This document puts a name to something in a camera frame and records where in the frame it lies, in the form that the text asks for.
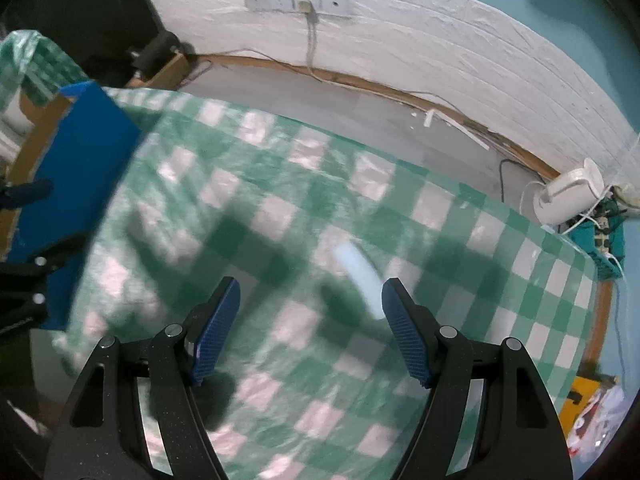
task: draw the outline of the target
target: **blue gripper pad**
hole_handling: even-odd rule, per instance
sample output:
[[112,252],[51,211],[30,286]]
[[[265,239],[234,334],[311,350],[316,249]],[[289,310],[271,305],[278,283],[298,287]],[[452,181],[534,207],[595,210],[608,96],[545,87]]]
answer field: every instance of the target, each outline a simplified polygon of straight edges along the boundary
[[200,384],[213,372],[239,307],[240,285],[236,280],[231,280],[202,330],[202,334],[196,340],[193,350],[193,368],[190,373],[191,380],[195,384]]
[[425,386],[431,376],[427,347],[390,280],[382,286],[382,310],[396,338],[409,375]]

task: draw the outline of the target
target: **green cloth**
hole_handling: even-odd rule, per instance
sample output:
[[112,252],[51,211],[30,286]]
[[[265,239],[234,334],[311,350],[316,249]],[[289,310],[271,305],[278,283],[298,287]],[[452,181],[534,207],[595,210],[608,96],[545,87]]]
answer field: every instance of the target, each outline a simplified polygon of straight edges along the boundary
[[[145,134],[95,237],[58,348],[181,322],[225,275],[241,311],[198,390],[232,480],[388,480],[426,392],[332,256],[348,238],[469,338],[519,338],[561,407],[589,333],[593,262],[470,186],[290,119],[109,90]],[[142,402],[151,455],[168,471]],[[465,465],[474,384],[451,468]]]
[[18,88],[43,106],[61,86],[87,79],[59,46],[36,30],[14,30],[0,43],[0,113]]

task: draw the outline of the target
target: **black cable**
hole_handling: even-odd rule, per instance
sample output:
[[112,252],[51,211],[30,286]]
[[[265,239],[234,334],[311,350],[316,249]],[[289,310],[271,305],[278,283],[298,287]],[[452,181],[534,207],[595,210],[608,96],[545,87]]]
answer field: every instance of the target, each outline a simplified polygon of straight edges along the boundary
[[527,171],[535,174],[536,177],[538,177],[540,179],[540,182],[542,182],[542,184],[546,184],[545,180],[542,178],[542,176],[536,170],[532,170],[529,166],[526,166],[525,164],[522,164],[521,162],[518,162],[517,160],[511,160],[510,158],[504,158],[503,160],[500,161],[500,164],[498,164],[498,174],[500,175],[500,200],[502,201],[502,203],[504,203],[504,177],[502,176],[502,166],[504,165],[505,162],[510,162],[511,164],[514,164],[516,166],[521,167],[523,170],[527,170]]

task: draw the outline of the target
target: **power cord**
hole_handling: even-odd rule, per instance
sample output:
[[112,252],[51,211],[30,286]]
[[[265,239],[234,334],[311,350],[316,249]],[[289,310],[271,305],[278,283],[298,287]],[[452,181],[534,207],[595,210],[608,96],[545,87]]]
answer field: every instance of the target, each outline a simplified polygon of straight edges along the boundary
[[540,175],[536,170],[533,170],[529,166],[526,166],[525,164],[523,164],[521,162],[518,162],[517,160],[513,160],[511,158],[504,158],[503,160],[500,161],[500,164],[498,164],[498,176],[500,176],[500,200],[501,200],[502,203],[504,203],[504,175],[502,174],[502,167],[507,162],[510,163],[510,164],[513,164],[514,166],[518,166],[518,167],[522,168],[523,170],[527,170],[527,171],[535,174],[540,179],[540,182],[545,184],[545,181],[542,178],[542,175]]
[[[310,15],[314,14],[315,15],[315,20],[316,22],[312,22],[310,20]],[[315,12],[315,9],[313,9],[313,7],[311,6],[311,11],[308,12],[304,12],[304,15],[306,16],[306,25],[307,25],[307,52],[306,52],[306,71],[304,70],[300,70],[295,66],[290,65],[289,63],[286,63],[280,59],[277,59],[273,56],[270,56],[269,54],[265,54],[264,52],[260,51],[260,50],[256,50],[254,48],[248,48],[248,47],[242,47],[242,48],[235,48],[233,50],[225,50],[225,51],[221,51],[221,52],[215,52],[214,54],[211,54],[212,56],[226,56],[226,55],[231,55],[231,54],[240,54],[241,52],[253,52],[254,54],[258,54],[260,56],[265,57],[266,59],[269,59],[273,62],[276,62],[277,64],[279,64],[281,67],[285,68],[286,70],[289,70],[290,72],[296,73],[296,74],[302,74],[302,75],[309,75],[312,78],[316,79],[319,82],[322,83],[328,83],[334,86],[339,86],[342,88],[347,88],[349,90],[355,90],[355,91],[359,91],[359,92],[363,92],[366,94],[372,94],[372,95],[376,95],[378,97],[382,97],[385,99],[390,99],[391,101],[395,101],[397,103],[406,105],[406,106],[411,106],[412,108],[416,108],[417,110],[420,110],[422,112],[427,113],[430,108],[423,108],[415,103],[409,102],[406,99],[402,99],[399,97],[392,97],[389,96],[387,94],[383,94],[381,92],[376,92],[375,90],[369,90],[367,88],[360,88],[357,86],[352,86],[349,84],[344,84],[344,83],[338,83],[337,81],[331,81],[330,79],[324,79],[322,77],[320,77],[318,74],[316,74],[316,72],[314,71],[314,67],[313,67],[313,61],[314,61],[314,57],[316,54],[316,47],[318,46],[318,32],[316,30],[316,23],[317,23],[317,19],[318,19],[318,15]],[[197,72],[194,72],[192,75],[188,76],[188,78],[184,79],[182,83],[180,83],[180,85],[178,86],[178,88],[184,88],[185,86],[187,86],[190,83],[193,83],[194,81],[196,81],[196,79],[198,79],[199,77],[201,77],[203,74],[207,73],[209,70],[211,70],[214,66],[214,63],[211,60],[206,60],[206,63],[208,64],[204,69],[202,70],[198,70]],[[432,96],[436,99],[439,99],[440,101],[444,102],[447,106],[449,106],[450,108],[452,108],[453,110],[457,111],[458,113],[462,114],[462,111],[460,111],[460,109],[454,105],[453,103],[451,103],[450,101],[446,100],[445,98],[434,94],[433,92],[429,92],[429,91],[424,91],[424,90],[404,90],[404,89],[394,89],[398,92],[404,92],[407,94],[423,94],[423,95],[427,95],[427,96]]]
[[588,220],[589,222],[593,223],[593,224],[596,226],[596,230],[597,230],[597,231],[600,231],[600,230],[602,229],[602,228],[600,227],[600,224],[598,224],[598,222],[597,222],[594,218],[592,218],[592,217],[590,217],[590,216],[587,216],[587,215],[583,215],[582,213],[580,213],[578,216],[581,216],[581,217],[583,217],[585,220]]
[[[628,284],[628,281],[626,280],[625,271],[622,270],[622,265],[620,265],[620,262],[613,254],[607,253],[605,254],[605,256],[607,257],[607,259],[613,260],[613,262],[616,264],[616,266],[620,270],[622,281],[625,284],[625,292],[626,292],[625,314],[626,314],[627,312],[629,312],[629,284]],[[616,284],[616,286],[618,288],[618,300],[616,301],[616,313],[614,314],[614,317],[613,317],[613,328],[616,331],[616,339],[618,343],[618,354],[620,356],[620,369],[621,369],[620,382],[622,383],[622,389],[626,391],[626,367],[625,367],[624,351],[622,348],[622,336],[620,335],[620,321],[619,321],[620,320],[620,286],[618,284]]]
[[546,184],[544,182],[539,182],[537,180],[532,180],[524,187],[522,193],[520,194],[520,204],[518,205],[518,213],[520,214],[522,214],[522,205],[524,204],[524,193],[529,188],[529,186],[531,186],[531,184],[538,184],[538,186],[546,187]]

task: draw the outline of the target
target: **cable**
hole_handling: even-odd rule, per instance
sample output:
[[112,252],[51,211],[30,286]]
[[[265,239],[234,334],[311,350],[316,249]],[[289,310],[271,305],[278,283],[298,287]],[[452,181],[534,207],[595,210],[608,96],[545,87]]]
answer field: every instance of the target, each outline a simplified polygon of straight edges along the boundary
[[584,217],[584,220],[589,220],[590,222],[593,222],[593,224],[596,226],[596,229],[598,231],[602,230],[602,228],[600,227],[600,224],[598,224],[598,222],[596,222],[592,217],[587,216],[587,215],[583,215],[582,213],[580,213],[579,215]]
[[[390,99],[391,101],[395,101],[397,103],[406,105],[406,106],[411,106],[412,108],[416,108],[417,110],[420,110],[421,112],[425,112],[427,113],[430,108],[423,108],[417,104],[411,103],[406,99],[402,99],[402,98],[398,98],[398,97],[392,97],[389,96],[387,94],[383,94],[381,92],[376,92],[375,90],[369,90],[367,88],[360,88],[358,86],[353,86],[353,85],[349,85],[349,84],[345,84],[345,83],[338,83],[337,81],[331,81],[329,79],[324,79],[322,77],[320,77],[318,74],[316,74],[314,72],[314,67],[313,67],[313,60],[316,54],[316,47],[318,46],[318,34],[316,31],[316,25],[315,23],[310,23],[309,21],[309,15],[310,13],[305,13],[306,15],[306,24],[307,24],[307,52],[306,52],[306,71],[304,70],[299,70],[298,68],[296,68],[293,65],[290,65],[289,63],[286,63],[282,60],[279,60],[273,56],[269,56],[269,54],[265,54],[264,52],[261,52],[260,50],[255,50],[254,48],[235,48],[233,50],[225,50],[222,52],[215,52],[214,54],[210,54],[211,56],[226,56],[229,54],[239,54],[241,52],[253,52],[254,54],[259,54],[260,56],[263,56],[267,59],[270,59],[273,62],[276,62],[277,64],[279,64],[280,66],[282,66],[283,68],[294,72],[296,74],[302,74],[302,75],[309,75],[312,78],[316,79],[319,82],[322,83],[328,83],[330,85],[334,85],[334,86],[339,86],[342,88],[347,88],[349,90],[355,90],[355,91],[359,91],[359,92],[364,92],[366,94],[372,94],[372,95],[376,95],[378,97],[382,97],[385,99]],[[211,60],[206,60],[208,63],[210,63],[209,66],[206,67],[206,69],[201,70],[199,72],[197,72],[195,75],[191,75],[189,76],[187,79],[183,80],[182,83],[180,83],[180,85],[178,86],[178,88],[183,88],[185,86],[187,86],[190,83],[193,83],[194,81],[196,81],[197,78],[201,77],[203,74],[207,73],[209,70],[211,70],[214,67],[214,63]],[[457,111],[459,114],[463,114],[462,111],[460,111],[460,109],[454,105],[453,103],[451,103],[450,101],[446,100],[444,97],[440,97],[437,94],[434,94],[433,92],[427,92],[427,91],[415,91],[415,90],[404,90],[404,89],[397,89],[394,88],[393,90],[396,90],[397,92],[404,92],[407,94],[423,94],[423,95],[430,95],[436,99],[439,99],[440,101],[443,101],[447,106],[449,106],[450,108],[452,108],[453,110]]]
[[500,176],[500,200],[502,203],[504,203],[504,177],[502,176],[502,166],[507,163],[510,162],[511,164],[514,164],[516,166],[519,166],[521,168],[523,168],[524,170],[530,171],[531,173],[535,174],[539,179],[540,182],[545,183],[544,179],[542,178],[542,175],[540,175],[536,170],[530,168],[529,166],[518,162],[517,160],[512,160],[510,158],[504,158],[503,160],[500,161],[500,164],[498,164],[498,175]]
[[[627,312],[629,312],[629,284],[628,284],[628,281],[626,280],[625,272],[624,270],[622,270],[622,265],[620,265],[620,262],[613,254],[610,254],[610,253],[606,254],[606,257],[609,260],[613,260],[613,262],[618,266],[618,269],[620,270],[620,275],[622,276],[622,281],[625,284],[625,292],[626,292],[625,314],[626,314]],[[618,300],[616,301],[616,313],[614,314],[614,318],[613,318],[613,328],[616,331],[616,338],[618,343],[618,354],[620,355],[620,369],[621,369],[620,382],[622,383],[622,389],[626,391],[626,367],[625,367],[624,352],[622,349],[622,336],[620,335],[620,322],[619,322],[620,286],[619,285],[616,285],[616,286],[618,287]]]
[[537,180],[532,180],[524,187],[520,195],[520,205],[518,206],[518,213],[520,214],[522,214],[522,205],[524,203],[524,193],[527,190],[527,187],[531,186],[531,184],[538,184],[539,186],[546,187],[546,184],[544,182],[538,182]]
[[590,209],[589,209],[585,214],[580,213],[580,216],[581,216],[582,218],[580,218],[580,219],[579,219],[579,220],[578,220],[574,225],[572,225],[572,226],[571,226],[571,227],[569,227],[568,229],[565,229],[564,231],[562,231],[562,233],[561,233],[561,234],[563,234],[563,235],[565,235],[565,234],[569,234],[571,231],[573,231],[575,228],[577,228],[577,227],[578,227],[578,225],[580,225],[582,222],[584,222],[584,221],[585,221],[585,220],[587,220],[587,219],[591,219],[591,220],[593,220],[593,218],[591,218],[591,213],[593,213],[593,210],[594,210],[594,209],[596,209],[596,207],[597,207],[597,206],[598,206],[598,204],[601,202],[601,200],[603,200],[603,199],[604,199],[604,197],[606,196],[606,194],[607,194],[607,191],[608,191],[608,190],[609,190],[609,188],[608,188],[608,187],[605,187],[604,192],[603,192],[603,193],[602,193],[602,195],[598,198],[598,201],[597,201],[594,205],[592,205],[592,206],[590,207]]
[[[308,12],[305,14],[306,16],[306,70],[308,72],[308,74],[315,79],[316,81],[319,81],[321,83],[329,83],[330,85],[334,85],[334,86],[339,86],[342,88],[347,88],[349,90],[359,90],[361,92],[367,93],[367,94],[372,94],[372,95],[377,95],[379,97],[383,97],[385,99],[391,99],[392,101],[396,101],[398,103],[402,103],[403,105],[408,105],[411,106],[413,108],[417,108],[418,110],[427,113],[429,111],[429,109],[426,108],[422,108],[418,105],[412,104],[407,102],[404,99],[400,99],[400,98],[396,98],[396,97],[391,97],[388,96],[386,94],[380,93],[380,92],[376,92],[375,90],[369,90],[366,88],[359,88],[359,87],[354,87],[351,85],[347,85],[344,83],[338,83],[337,81],[331,81],[329,79],[324,79],[322,77],[320,77],[319,75],[316,74],[316,72],[314,72],[314,57],[316,56],[316,48],[318,47],[318,32],[316,29],[316,23],[318,20],[318,15],[316,14],[316,12],[314,10],[312,10],[312,12]],[[410,93],[407,92],[406,90],[401,90],[398,89],[399,92],[405,92],[405,93]],[[460,112],[459,108],[457,108],[454,104],[452,104],[451,102],[447,101],[446,99],[440,97],[439,95],[433,94],[431,92],[414,92],[417,94],[429,94],[434,96],[437,99],[440,99],[441,101],[444,101],[447,105],[449,105],[451,108],[453,108],[455,111],[457,111],[458,113],[462,113]]]

